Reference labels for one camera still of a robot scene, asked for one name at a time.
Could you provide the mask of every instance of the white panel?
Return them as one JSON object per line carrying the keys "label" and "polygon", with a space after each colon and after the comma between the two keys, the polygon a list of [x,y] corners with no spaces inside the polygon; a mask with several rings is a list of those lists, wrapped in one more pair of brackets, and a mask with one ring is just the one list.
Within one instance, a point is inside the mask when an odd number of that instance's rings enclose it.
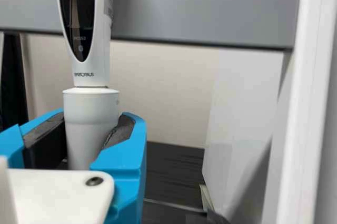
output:
{"label": "white panel", "polygon": [[[100,171],[9,169],[19,224],[103,224],[114,180]],[[86,182],[103,179],[97,186]]]}
{"label": "white panel", "polygon": [[283,53],[224,50],[213,90],[203,174],[215,210],[260,223]]}
{"label": "white panel", "polygon": [[331,63],[328,105],[315,223],[335,224],[337,220],[337,25]]}
{"label": "white panel", "polygon": [[287,98],[277,108],[273,134],[284,155],[272,151],[263,224],[314,223],[335,5],[336,0],[300,2],[293,76],[285,82],[289,87],[281,96]]}
{"label": "white panel", "polygon": [[9,183],[7,160],[0,156],[0,223],[17,224],[14,197]]}

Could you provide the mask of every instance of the black surface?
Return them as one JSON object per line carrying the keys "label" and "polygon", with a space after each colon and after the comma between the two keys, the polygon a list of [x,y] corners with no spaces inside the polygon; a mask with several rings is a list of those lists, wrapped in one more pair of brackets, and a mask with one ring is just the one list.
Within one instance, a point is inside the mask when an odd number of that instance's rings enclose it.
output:
{"label": "black surface", "polygon": [[67,155],[63,113],[49,118],[23,138],[25,168],[55,169]]}
{"label": "black surface", "polygon": [[155,203],[144,203],[143,224],[206,224],[206,214],[173,208]]}
{"label": "black surface", "polygon": [[84,62],[92,44],[95,0],[60,0],[62,20],[69,45],[80,62]]}
{"label": "black surface", "polygon": [[1,72],[1,130],[28,122],[19,35],[5,34]]}
{"label": "black surface", "polygon": [[202,209],[204,149],[147,143],[145,197]]}

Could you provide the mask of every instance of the cylinder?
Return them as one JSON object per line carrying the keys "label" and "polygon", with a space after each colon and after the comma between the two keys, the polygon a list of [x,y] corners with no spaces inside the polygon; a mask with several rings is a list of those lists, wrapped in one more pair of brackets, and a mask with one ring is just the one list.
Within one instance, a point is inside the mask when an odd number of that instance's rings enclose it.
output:
{"label": "cylinder", "polygon": [[63,91],[68,166],[88,170],[110,131],[117,126],[119,91],[72,88]]}

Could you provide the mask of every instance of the black pole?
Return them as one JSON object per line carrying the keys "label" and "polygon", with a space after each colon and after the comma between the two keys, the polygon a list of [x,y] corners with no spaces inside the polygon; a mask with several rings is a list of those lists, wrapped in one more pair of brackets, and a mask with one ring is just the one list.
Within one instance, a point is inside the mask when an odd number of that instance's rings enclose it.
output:
{"label": "black pole", "polygon": [[4,34],[0,111],[2,130],[28,122],[26,87],[19,34]]}

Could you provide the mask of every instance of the beige wall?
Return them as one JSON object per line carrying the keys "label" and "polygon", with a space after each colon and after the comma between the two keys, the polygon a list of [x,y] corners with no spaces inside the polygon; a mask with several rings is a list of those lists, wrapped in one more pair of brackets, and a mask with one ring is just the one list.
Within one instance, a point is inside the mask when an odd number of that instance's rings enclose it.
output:
{"label": "beige wall", "polygon": [[[28,110],[34,118],[62,107],[62,90],[73,86],[71,66],[61,36],[26,35],[23,48]],[[236,132],[234,138],[254,134],[245,127],[264,125],[274,113],[279,53],[112,42],[111,60],[110,87],[121,91],[121,111],[146,120],[150,141],[204,147],[214,92],[226,109],[212,123]],[[261,134],[271,126],[267,123]]]}
{"label": "beige wall", "polygon": [[[23,38],[29,116],[62,107],[72,87],[70,60],[60,36]],[[148,140],[203,147],[221,49],[111,43],[111,88],[121,111],[147,121]]]}

